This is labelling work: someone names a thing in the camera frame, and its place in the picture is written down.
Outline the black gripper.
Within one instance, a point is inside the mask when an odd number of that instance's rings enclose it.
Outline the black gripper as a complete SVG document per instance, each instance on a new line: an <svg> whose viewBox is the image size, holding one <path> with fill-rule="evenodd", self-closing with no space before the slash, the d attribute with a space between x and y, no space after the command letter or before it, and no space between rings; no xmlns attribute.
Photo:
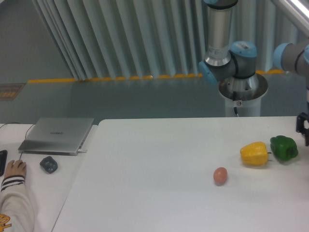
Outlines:
<svg viewBox="0 0 309 232"><path fill-rule="evenodd" d="M305 122L309 121L309 115L304 112L301 112L296 117L296 132L300 133L305 138L305 146L309 146L309 129L305 128Z"/></svg>

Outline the white striped sleeve forearm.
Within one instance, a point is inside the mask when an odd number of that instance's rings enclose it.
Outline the white striped sleeve forearm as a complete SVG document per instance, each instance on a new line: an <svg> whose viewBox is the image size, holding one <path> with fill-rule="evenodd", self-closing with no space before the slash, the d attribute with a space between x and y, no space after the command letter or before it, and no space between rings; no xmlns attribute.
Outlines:
<svg viewBox="0 0 309 232"><path fill-rule="evenodd" d="M4 178L0 189L0 230L34 231L34 209L22 175Z"/></svg>

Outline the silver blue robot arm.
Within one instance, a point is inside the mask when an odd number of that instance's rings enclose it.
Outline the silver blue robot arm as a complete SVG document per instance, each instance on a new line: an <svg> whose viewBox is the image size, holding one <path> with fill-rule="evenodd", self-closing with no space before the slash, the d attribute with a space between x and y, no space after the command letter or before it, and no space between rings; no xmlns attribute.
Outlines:
<svg viewBox="0 0 309 232"><path fill-rule="evenodd" d="M261 98L268 89L267 80L256 73L257 49L247 41L230 46L232 9L238 0L204 0L210 10L208 50L199 63L202 76L209 83L219 83L219 93L225 100L225 116L260 116ZM309 109L309 2L305 0L272 0L297 26L307 39L301 43L282 43L274 51L273 64L283 71L306 78L307 108ZM300 113L296 132L303 135L309 146L309 113Z"/></svg>

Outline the person's hand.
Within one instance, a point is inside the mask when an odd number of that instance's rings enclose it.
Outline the person's hand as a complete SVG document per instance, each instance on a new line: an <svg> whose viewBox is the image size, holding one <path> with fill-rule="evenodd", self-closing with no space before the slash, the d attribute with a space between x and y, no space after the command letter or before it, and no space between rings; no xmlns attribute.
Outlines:
<svg viewBox="0 0 309 232"><path fill-rule="evenodd" d="M26 177L27 164L22 160L11 160L8 162L5 169L4 178L9 178L12 176L22 176Z"/></svg>

